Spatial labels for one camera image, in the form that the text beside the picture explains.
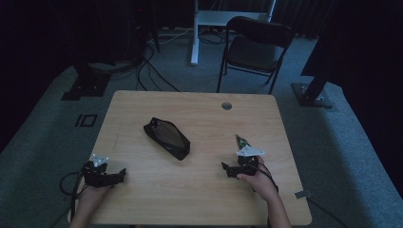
wire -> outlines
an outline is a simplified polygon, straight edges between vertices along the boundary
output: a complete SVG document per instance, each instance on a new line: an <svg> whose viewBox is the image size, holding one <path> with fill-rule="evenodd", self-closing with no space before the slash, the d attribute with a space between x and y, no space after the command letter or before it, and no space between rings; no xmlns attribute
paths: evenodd
<svg viewBox="0 0 403 228"><path fill-rule="evenodd" d="M153 82L153 84L161 91L161 88L156 84L156 82L152 79L151 77L151 70L150 67L157 73L157 75L164 81L166 82L169 86L171 86L173 89L175 89L176 91L179 92L179 90L172 85L171 83L169 83L164 77L163 75L161 75L161 73L149 62L153 55L154 55L154 49L150 46L150 45L146 45L152 52L151 52L151 56L148 58L144 58L144 62L143 64L140 66L139 70L137 71L137 84L136 84L136 90L138 88L138 84L140 84L140 86L142 86L142 88L147 91L147 88L143 85L142 80L141 80L141 72L144 68L145 65L148 66L148 77L151 79L151 81Z"/></svg>
<svg viewBox="0 0 403 228"><path fill-rule="evenodd" d="M138 61L131 61L131 63L124 66L117 66L110 69L100 69L95 66L91 66L91 69L97 74L115 74L115 73L123 73L123 72L131 72L133 69L137 68L140 63Z"/></svg>
<svg viewBox="0 0 403 228"><path fill-rule="evenodd" d="M80 169L80 172L77 176L76 182L74 184L74 188L73 188L73 192L71 195L71 202L70 202L70 220L73 220L74 215L75 215L75 200L77 199L77 190L78 190L78 186L80 185L80 180L81 177L83 176L82 170L84 168L85 165L83 165L83 167Z"/></svg>
<svg viewBox="0 0 403 228"><path fill-rule="evenodd" d="M133 69L131 72L127 73L125 76L122 76L120 78L110 78L109 81L118 81L118 80L122 80L125 79L127 77L130 77L132 74L134 74L136 72L136 69Z"/></svg>
<svg viewBox="0 0 403 228"><path fill-rule="evenodd" d="M174 85L172 85L172 84L170 84L168 81L166 81L166 79L160 74L160 72L158 72L158 70L154 67L154 66L152 66L152 64L148 61L148 60L146 60L145 59L145 61L154 69L154 71L158 74L158 76L160 76L160 78L164 81L164 82L166 82L168 85L170 85L173 89L175 89L177 92L180 92Z"/></svg>
<svg viewBox="0 0 403 228"><path fill-rule="evenodd" d="M205 44L208 44L208 45L223 45L223 44L225 44L225 38L224 38L223 35L219 34L216 31L213 33L213 35L218 36L220 38L220 40L219 41L212 41L212 40L208 40L208 39L201 38L201 37L199 37L199 40L202 41Z"/></svg>
<svg viewBox="0 0 403 228"><path fill-rule="evenodd" d="M270 179L270 181L273 182L273 184L276 186L272 176L269 173L264 172L263 170L261 170L260 168L249 164L249 163L245 163L246 165L250 166L251 168L254 168L258 171L260 171L260 173L262 173L263 175L265 175L266 177L268 177ZM263 163L260 163L260 165L262 165L264 168L266 168L267 170L269 170ZM337 218L336 216L334 216L331 212L329 212L328 210L326 210L324 207L320 206L319 204L317 204L316 202L314 202L313 200L311 200L310 198L306 198L309 202L311 202L313 205L315 205L317 208L321 209L323 212L325 212L326 214L328 214L330 217L332 217L333 219L335 219L338 223L340 223L340 225L342 225L343 227L348 228L348 226L342 222L339 218Z"/></svg>
<svg viewBox="0 0 403 228"><path fill-rule="evenodd" d="M211 10L217 5L217 2L218 2L218 0L214 1L214 3L211 5L210 9L208 9L208 10L211 11ZM222 0L220 0L220 4L219 4L219 6L217 7L217 9L215 9L215 10L220 10L220 9L221 9L221 4L222 4ZM162 38L162 37L164 37L164 36L174 36L174 37L172 37L171 39L169 39L169 40L167 40L167 41L160 42L160 45L167 44L167 43L169 43L169 42L171 42L171 41L173 41L173 40L175 40L175 39L178 39L178 38L180 38L180 37L186 36L186 35L187 35L187 32L188 32L189 30L193 29L193 28L194 28L194 27L188 28L186 31L184 31L183 33L180 33L180 34L162 34L162 35L159 35L159 36L158 36L159 38ZM204 32L205 32L205 30L201 30L201 31L199 32L199 35L201 35L201 34L204 33ZM224 37L223 37L222 35L218 34L218 33L217 33L216 35L221 38L218 42L210 41L210 40L208 40L208 39L201 38L201 37L199 37L199 40L201 40L203 43L211 44L211 45L221 45L221 44L224 44L224 43L225 43ZM148 44L149 44L149 43L154 44L154 42L153 42L152 40L153 40L153 39L151 38L150 40L147 41L147 43L148 43Z"/></svg>
<svg viewBox="0 0 403 228"><path fill-rule="evenodd" d="M53 221L53 223L51 223L51 225L49 226L49 228L53 228L57 225L57 223L59 223L60 219L62 219L70 210L70 207L68 207L55 221Z"/></svg>
<svg viewBox="0 0 403 228"><path fill-rule="evenodd" d="M64 176L60 179L60 181L59 181L59 188L60 188L60 191L62 191L65 195L72 196L73 194L67 192L67 191L65 190L65 188L63 187L63 182L65 181L66 178L68 178L68 177L70 177L70 176L72 176L72 175L79 175L79 174L80 174L79 172L72 172L72 173L69 173L69 174L64 175Z"/></svg>
<svg viewBox="0 0 403 228"><path fill-rule="evenodd" d="M317 204L316 202L314 202L313 200L311 200L310 198L307 198L307 200L309 202L311 202L313 205L315 205L317 208L319 208L320 210L322 210L323 212L325 212L326 214L328 214L328 216L332 217L333 219L335 219L336 221L338 221L338 223L340 223L340 225L342 225L343 227L348 228L348 226L342 222L339 218L337 218L336 216L334 216L331 212L329 212L328 210L326 210L324 207L320 206L319 204Z"/></svg>

wooden table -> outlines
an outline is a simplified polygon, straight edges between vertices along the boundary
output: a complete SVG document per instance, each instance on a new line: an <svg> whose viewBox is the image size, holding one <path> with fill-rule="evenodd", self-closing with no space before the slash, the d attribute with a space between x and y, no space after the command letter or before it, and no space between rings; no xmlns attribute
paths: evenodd
<svg viewBox="0 0 403 228"><path fill-rule="evenodd" d="M152 117L172 122L190 141L183 161L145 135ZM93 153L109 157L107 173L126 168L127 175L92 223L266 224L263 200L221 167L237 165L236 134L266 152L291 223L311 223L306 199L295 197L302 186L273 96L145 91L117 91L106 113Z"/></svg>

metal stand base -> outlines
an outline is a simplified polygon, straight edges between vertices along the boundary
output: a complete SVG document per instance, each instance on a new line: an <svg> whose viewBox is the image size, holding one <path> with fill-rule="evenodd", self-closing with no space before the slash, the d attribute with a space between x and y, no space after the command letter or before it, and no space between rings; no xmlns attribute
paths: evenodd
<svg viewBox="0 0 403 228"><path fill-rule="evenodd" d="M309 84L292 83L294 92L296 93L299 105L301 106L313 106L313 107L325 107L332 108L334 105L329 101L326 93L322 91L319 96L313 101L307 100L304 97L304 93Z"/></svg>
<svg viewBox="0 0 403 228"><path fill-rule="evenodd" d="M99 74L93 85L83 86L82 79L77 77L69 92L65 92L62 101L79 101L81 97L102 97L109 82L110 74Z"/></svg>

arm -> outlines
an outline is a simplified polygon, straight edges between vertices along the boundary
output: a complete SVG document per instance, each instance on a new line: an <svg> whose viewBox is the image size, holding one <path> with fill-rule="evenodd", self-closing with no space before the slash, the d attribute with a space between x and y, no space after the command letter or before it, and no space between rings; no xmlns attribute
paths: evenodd
<svg viewBox="0 0 403 228"><path fill-rule="evenodd" d="M259 157L259 163L261 163L259 168L270 174L269 170L264 167L264 161L261 157ZM290 220L288 219L282 200L278 195L275 185L269 178L260 172L257 172L255 176L238 174L237 178L249 183L259 193L260 197L266 201L270 225L273 228L291 228Z"/></svg>
<svg viewBox="0 0 403 228"><path fill-rule="evenodd" d="M107 187L87 187L80 194L80 202L78 204L75 216L70 223L70 228L84 228L87 227L91 216L96 211L99 205L101 205L107 190Z"/></svg>

white desk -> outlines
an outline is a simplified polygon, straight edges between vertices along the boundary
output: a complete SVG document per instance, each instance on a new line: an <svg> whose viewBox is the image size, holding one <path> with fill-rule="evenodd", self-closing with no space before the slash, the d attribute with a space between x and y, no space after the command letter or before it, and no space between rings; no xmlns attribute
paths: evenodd
<svg viewBox="0 0 403 228"><path fill-rule="evenodd" d="M226 26L227 22L235 16L246 16L262 21L270 21L276 0L271 1L267 12L240 12L240 11L212 11L199 10L199 0L195 0L194 36L191 64L193 66L199 61L199 26Z"/></svg>

